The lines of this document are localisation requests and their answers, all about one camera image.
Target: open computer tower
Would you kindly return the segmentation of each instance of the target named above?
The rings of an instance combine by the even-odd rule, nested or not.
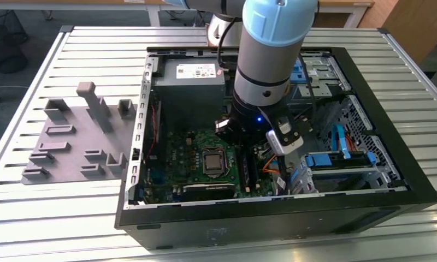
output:
[[[285,170],[265,139],[229,145],[217,137],[235,72],[216,50],[148,53],[115,225],[147,249],[355,233],[437,203],[345,49],[303,48],[307,72],[295,63],[285,101],[305,133]],[[237,53],[225,49],[224,60]]]

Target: wooden cabinet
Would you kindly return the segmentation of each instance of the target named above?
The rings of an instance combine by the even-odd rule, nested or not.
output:
[[[359,28],[384,27],[420,63],[437,44],[437,0],[375,0]]]

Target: barcode sticker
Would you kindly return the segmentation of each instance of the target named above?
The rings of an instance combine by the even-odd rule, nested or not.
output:
[[[216,64],[179,64],[176,67],[177,79],[216,77]]]
[[[279,177],[279,179],[277,179],[277,184],[280,185],[281,188],[285,188],[287,183],[281,177]]]

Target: aluminum extrusion table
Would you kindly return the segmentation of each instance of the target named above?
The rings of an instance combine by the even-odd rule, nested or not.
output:
[[[93,81],[108,104],[137,101],[145,48],[205,46],[205,34],[187,27],[75,27],[59,34],[0,142],[0,261],[437,261],[437,205],[360,234],[148,252],[113,228],[120,180],[20,184],[48,98],[84,105],[76,86]],[[348,49],[437,189],[437,89],[393,38],[375,29],[315,29],[305,46]]]

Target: green motherboard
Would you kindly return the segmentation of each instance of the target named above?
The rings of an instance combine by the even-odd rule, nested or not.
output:
[[[165,181],[153,189],[159,203],[180,201],[175,197],[176,192],[181,191],[183,186],[192,184],[233,184],[233,198],[261,197],[273,193],[271,176],[269,179],[257,180],[255,190],[249,187],[243,190],[236,148],[211,130],[169,132],[165,157]]]

